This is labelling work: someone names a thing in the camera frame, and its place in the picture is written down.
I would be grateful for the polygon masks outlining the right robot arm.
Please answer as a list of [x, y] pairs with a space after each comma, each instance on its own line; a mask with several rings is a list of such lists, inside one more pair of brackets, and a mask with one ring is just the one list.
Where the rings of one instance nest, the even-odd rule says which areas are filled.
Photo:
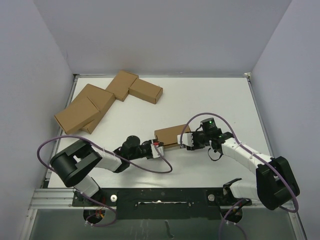
[[236, 178], [223, 185], [222, 198], [232, 205], [239, 199], [260, 201], [267, 209], [275, 210], [294, 201], [300, 189], [286, 158], [271, 157], [255, 151], [237, 140], [233, 133], [222, 132], [213, 118], [200, 123], [200, 129], [183, 135], [187, 150], [209, 147], [220, 156], [229, 157], [255, 175], [254, 182]]

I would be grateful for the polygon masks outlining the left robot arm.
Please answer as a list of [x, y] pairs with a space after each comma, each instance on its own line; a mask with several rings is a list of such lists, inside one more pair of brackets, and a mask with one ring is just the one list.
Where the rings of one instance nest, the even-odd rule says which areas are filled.
[[99, 185], [89, 176], [92, 169], [101, 168], [121, 173], [130, 166], [128, 161], [155, 158], [158, 155], [155, 146], [158, 144], [156, 139], [141, 143], [137, 136], [132, 135], [111, 155], [103, 155], [89, 141], [79, 139], [57, 153], [50, 164], [66, 187], [74, 187], [84, 193], [84, 200], [95, 206], [101, 201], [102, 193]]

